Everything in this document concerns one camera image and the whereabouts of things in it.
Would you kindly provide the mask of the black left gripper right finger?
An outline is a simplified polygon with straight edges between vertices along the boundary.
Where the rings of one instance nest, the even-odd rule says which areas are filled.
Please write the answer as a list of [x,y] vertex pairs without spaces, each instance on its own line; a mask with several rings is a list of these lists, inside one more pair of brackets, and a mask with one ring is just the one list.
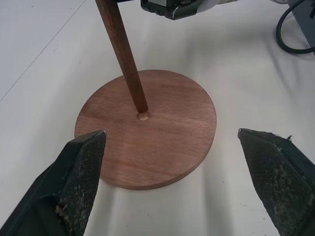
[[292,142],[270,132],[238,130],[252,183],[282,236],[315,234],[315,165]]

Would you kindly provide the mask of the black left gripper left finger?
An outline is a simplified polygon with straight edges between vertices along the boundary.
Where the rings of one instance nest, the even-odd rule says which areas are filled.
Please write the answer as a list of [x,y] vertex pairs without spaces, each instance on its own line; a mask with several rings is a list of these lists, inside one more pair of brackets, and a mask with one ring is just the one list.
[[82,236],[98,189],[107,134],[69,141],[30,186],[0,230],[2,236]]

